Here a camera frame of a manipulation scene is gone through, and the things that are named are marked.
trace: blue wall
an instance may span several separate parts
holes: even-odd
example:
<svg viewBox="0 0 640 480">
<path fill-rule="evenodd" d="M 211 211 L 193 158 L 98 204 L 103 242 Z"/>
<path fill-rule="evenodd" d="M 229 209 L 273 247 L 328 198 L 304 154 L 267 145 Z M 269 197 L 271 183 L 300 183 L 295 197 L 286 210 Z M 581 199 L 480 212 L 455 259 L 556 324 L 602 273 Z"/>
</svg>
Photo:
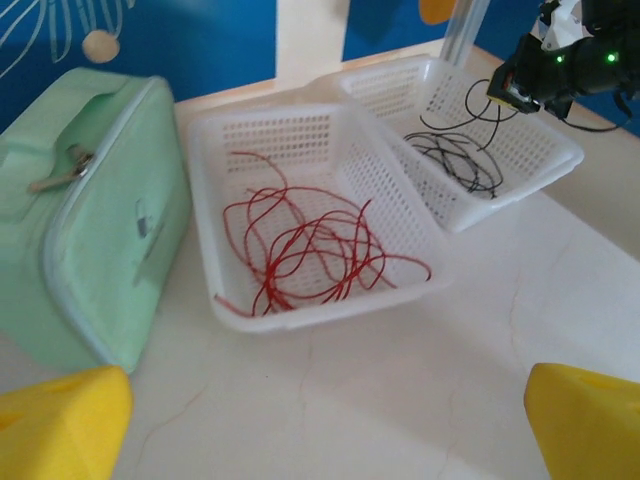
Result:
<svg viewBox="0 0 640 480">
<path fill-rule="evenodd" d="M 515 51 L 518 39 L 531 30 L 540 0 L 517 0 L 517 8 L 515 3 L 516 0 L 491 0 L 476 40 L 477 46 L 502 59 L 509 57 Z M 616 124 L 626 120 L 613 103 L 611 94 L 584 97 L 578 103 Z M 633 121 L 627 130 L 640 136 L 640 122 Z"/>
<path fill-rule="evenodd" d="M 343 60 L 444 37 L 447 24 L 427 26 L 418 0 L 351 0 Z"/>
<path fill-rule="evenodd" d="M 0 15 L 12 2 L 0 0 Z M 92 5 L 96 26 L 108 29 L 122 11 L 121 51 L 102 66 L 91 64 L 81 51 L 85 36 L 82 12 Z M 105 15 L 102 3 L 110 8 Z M 70 49 L 57 63 L 50 44 L 55 5 L 58 58 L 65 51 L 64 7 L 68 7 Z M 0 32 L 15 28 L 0 46 L 0 75 L 24 51 L 39 18 L 41 29 L 26 55 L 0 78 L 0 131 L 4 130 L 49 84 L 76 66 L 161 75 L 169 80 L 177 100 L 195 97 L 275 76 L 276 0 L 41 0 L 16 23 L 32 0 L 18 0 L 0 16 Z"/>
</svg>

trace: green zippered case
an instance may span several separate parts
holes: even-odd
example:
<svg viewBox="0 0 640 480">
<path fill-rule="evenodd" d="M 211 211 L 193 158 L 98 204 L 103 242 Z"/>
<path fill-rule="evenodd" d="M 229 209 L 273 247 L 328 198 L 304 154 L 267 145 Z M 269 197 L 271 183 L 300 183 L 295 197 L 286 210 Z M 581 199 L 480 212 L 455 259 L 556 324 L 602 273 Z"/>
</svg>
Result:
<svg viewBox="0 0 640 480">
<path fill-rule="evenodd" d="M 0 330 L 132 372 L 190 209 L 167 83 L 69 71 L 0 136 Z"/>
</svg>

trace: black wire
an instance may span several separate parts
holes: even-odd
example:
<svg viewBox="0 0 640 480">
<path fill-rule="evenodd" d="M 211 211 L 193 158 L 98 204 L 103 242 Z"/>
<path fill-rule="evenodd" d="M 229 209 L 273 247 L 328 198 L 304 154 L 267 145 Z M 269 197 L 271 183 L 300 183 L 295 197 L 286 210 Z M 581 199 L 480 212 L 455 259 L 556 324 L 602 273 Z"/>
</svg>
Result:
<svg viewBox="0 0 640 480">
<path fill-rule="evenodd" d="M 483 78 L 480 79 L 478 81 L 476 81 L 473 85 L 471 85 L 471 87 L 469 87 L 469 89 L 467 90 L 467 93 L 464 97 L 464 108 L 467 111 L 467 114 L 471 117 L 469 120 L 466 120 L 462 123 L 458 123 L 457 125 L 452 125 L 449 127 L 435 127 L 433 125 L 430 125 L 429 123 L 426 122 L 426 120 L 422 117 L 422 115 L 420 115 L 420 121 L 422 122 L 422 124 L 427 127 L 429 130 L 433 130 L 435 132 L 449 132 L 451 130 L 456 130 L 460 127 L 464 127 L 467 126 L 475 121 L 482 121 L 482 122 L 488 122 L 488 123 L 493 123 L 495 126 L 493 128 L 493 132 L 491 133 L 491 137 L 489 138 L 489 141 L 482 147 L 480 147 L 480 150 L 486 150 L 487 148 L 489 148 L 489 146 L 493 143 L 493 141 L 496 138 L 496 135 L 498 134 L 498 128 L 500 127 L 500 123 L 502 122 L 506 122 L 508 120 L 511 120 L 513 117 L 515 117 L 518 112 L 513 112 L 512 115 L 506 117 L 506 118 L 501 118 L 502 115 L 502 107 L 500 105 L 496 105 L 498 107 L 498 115 L 497 118 L 487 118 L 484 117 L 483 115 L 487 112 L 487 110 L 489 110 L 489 107 L 491 106 L 491 104 L 493 103 L 490 99 L 487 99 L 487 103 L 485 104 L 484 108 L 482 109 L 482 111 L 480 113 L 474 113 L 471 110 L 471 107 L 469 106 L 469 99 L 471 98 L 471 93 L 474 91 L 474 89 L 478 86 L 481 85 L 483 83 L 489 83 L 489 79 L 488 78 Z"/>
<path fill-rule="evenodd" d="M 614 132 L 620 128 L 626 127 L 629 124 L 629 120 L 627 120 L 626 122 L 620 123 L 618 125 L 614 125 L 613 127 L 593 128 L 593 127 L 587 127 L 586 125 L 576 125 L 575 123 L 568 122 L 566 119 L 561 119 L 560 121 L 571 128 L 575 128 L 576 130 L 582 130 L 583 132 L 590 132 L 590 133 Z"/>
<path fill-rule="evenodd" d="M 594 128 L 594 127 L 587 127 L 586 125 L 576 125 L 575 123 L 568 122 L 566 118 L 561 118 L 560 121 L 571 128 L 575 128 L 576 130 L 581 130 L 583 132 L 589 132 L 589 133 L 614 132 L 619 128 L 624 128 L 627 125 L 629 125 L 631 120 L 633 120 L 633 112 L 631 111 L 629 106 L 625 103 L 624 99 L 622 98 L 622 92 L 620 91 L 615 92 L 613 94 L 613 101 L 615 102 L 616 107 L 618 107 L 618 110 L 620 110 L 622 113 L 624 113 L 627 116 L 626 121 L 618 125 L 614 125 L 613 127 Z"/>
<path fill-rule="evenodd" d="M 405 137 L 425 157 L 440 164 L 469 193 L 488 194 L 496 198 L 504 177 L 493 156 L 468 135 L 456 132 L 416 132 Z M 485 156 L 479 163 L 478 152 Z"/>
<path fill-rule="evenodd" d="M 493 199 L 497 196 L 498 187 L 504 183 L 504 177 L 498 163 L 487 151 L 487 148 L 495 140 L 500 124 L 511 120 L 518 112 L 502 118 L 502 108 L 500 105 L 496 105 L 497 116 L 495 118 L 487 117 L 485 114 L 493 103 L 490 99 L 487 99 L 487 103 L 480 113 L 473 112 L 469 105 L 471 94 L 478 85 L 488 82 L 488 79 L 478 80 L 467 90 L 464 106 L 467 114 L 471 117 L 469 120 L 449 127 L 436 127 L 430 125 L 420 115 L 420 121 L 429 131 L 410 133 L 404 139 L 411 141 L 412 147 L 422 155 L 440 164 L 445 173 L 455 179 L 467 192 L 488 195 Z M 494 124 L 491 136 L 484 145 L 480 145 L 468 135 L 452 132 L 452 130 L 477 121 Z M 479 152 L 482 152 L 481 155 L 486 157 L 484 163 L 487 166 L 482 166 L 474 159 L 474 156 L 478 157 Z"/>
</svg>

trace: plastic basket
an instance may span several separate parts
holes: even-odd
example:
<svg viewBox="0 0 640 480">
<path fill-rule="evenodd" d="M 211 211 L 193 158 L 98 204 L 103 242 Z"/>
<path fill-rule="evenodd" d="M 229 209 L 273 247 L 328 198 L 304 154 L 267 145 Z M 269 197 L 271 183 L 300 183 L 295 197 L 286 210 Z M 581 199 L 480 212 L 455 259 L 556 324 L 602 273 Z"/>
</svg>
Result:
<svg viewBox="0 0 640 480">
<path fill-rule="evenodd" d="M 194 209 L 212 307 L 228 326 L 248 332 L 290 329 L 317 324 L 414 300 L 451 282 L 446 240 L 437 223 L 402 172 L 389 147 L 376 138 L 367 121 L 343 105 L 301 105 L 200 115 L 187 131 Z M 244 317 L 221 305 L 216 295 L 250 311 L 259 285 L 233 254 L 226 237 L 223 209 L 248 198 L 247 189 L 278 186 L 277 174 L 264 161 L 233 151 L 267 155 L 291 185 L 315 186 L 343 195 L 358 205 L 369 199 L 366 220 L 389 252 L 419 258 L 432 268 L 393 262 L 385 275 L 398 285 L 380 282 L 372 290 L 354 287 L 349 298 L 325 305 Z M 305 211 L 322 214 L 334 208 L 304 193 L 295 201 Z M 289 215 L 273 218 L 267 244 L 287 228 Z M 233 235 L 246 230 L 244 214 L 232 217 Z M 286 288 L 306 293 L 323 281 L 320 265 L 291 277 Z"/>
<path fill-rule="evenodd" d="M 428 56 L 411 57 L 326 77 L 339 98 L 364 107 L 377 122 L 383 138 L 403 165 L 416 190 L 438 222 L 458 232 L 498 209 L 530 195 L 566 175 L 584 158 L 580 147 L 533 115 L 518 115 L 500 124 L 488 151 L 495 158 L 504 183 L 496 198 L 478 198 L 447 176 L 444 169 L 414 150 L 403 139 L 427 130 L 423 115 L 438 127 L 469 120 L 465 95 L 477 79 L 452 65 Z M 469 104 L 474 112 L 486 103 L 485 90 L 474 89 Z M 484 144 L 494 125 L 476 121 L 456 129 Z"/>
</svg>

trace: yellow foam block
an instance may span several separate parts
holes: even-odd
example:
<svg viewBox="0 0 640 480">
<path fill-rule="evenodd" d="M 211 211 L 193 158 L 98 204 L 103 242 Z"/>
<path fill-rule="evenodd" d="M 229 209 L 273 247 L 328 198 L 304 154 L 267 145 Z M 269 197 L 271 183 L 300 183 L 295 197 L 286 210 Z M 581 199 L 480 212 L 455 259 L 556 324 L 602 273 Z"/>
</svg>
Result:
<svg viewBox="0 0 640 480">
<path fill-rule="evenodd" d="M 640 479 L 640 384 L 538 364 L 524 403 L 554 480 Z"/>
<path fill-rule="evenodd" d="M 120 367 L 0 396 L 0 479 L 109 479 L 132 409 Z"/>
</svg>

